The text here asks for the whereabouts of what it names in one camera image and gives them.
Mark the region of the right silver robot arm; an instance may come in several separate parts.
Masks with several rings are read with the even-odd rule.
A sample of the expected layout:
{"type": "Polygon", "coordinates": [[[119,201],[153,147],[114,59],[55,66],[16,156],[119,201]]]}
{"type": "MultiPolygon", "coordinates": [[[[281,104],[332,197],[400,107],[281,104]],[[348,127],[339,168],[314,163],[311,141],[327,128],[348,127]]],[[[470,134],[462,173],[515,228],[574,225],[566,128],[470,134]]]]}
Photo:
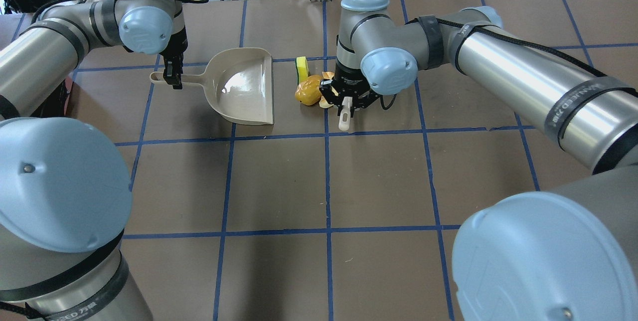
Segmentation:
{"type": "MultiPolygon", "coordinates": [[[[637,84],[637,0],[399,0],[398,21],[489,5],[506,29],[637,84]]],[[[453,241],[471,214],[587,170],[449,65],[323,144],[325,300],[301,321],[460,321],[453,241]]]]}

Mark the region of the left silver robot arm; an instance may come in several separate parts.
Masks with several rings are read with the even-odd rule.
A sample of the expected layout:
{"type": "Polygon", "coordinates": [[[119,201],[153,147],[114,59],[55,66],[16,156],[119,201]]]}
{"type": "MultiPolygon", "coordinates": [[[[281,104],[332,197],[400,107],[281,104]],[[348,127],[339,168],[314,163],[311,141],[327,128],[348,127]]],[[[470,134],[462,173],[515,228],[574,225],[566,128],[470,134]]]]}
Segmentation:
{"type": "Polygon", "coordinates": [[[118,249],[130,174],[100,130],[32,113],[96,48],[159,53],[179,83],[181,0],[56,1],[1,51],[1,302],[41,321],[151,321],[118,249]]]}

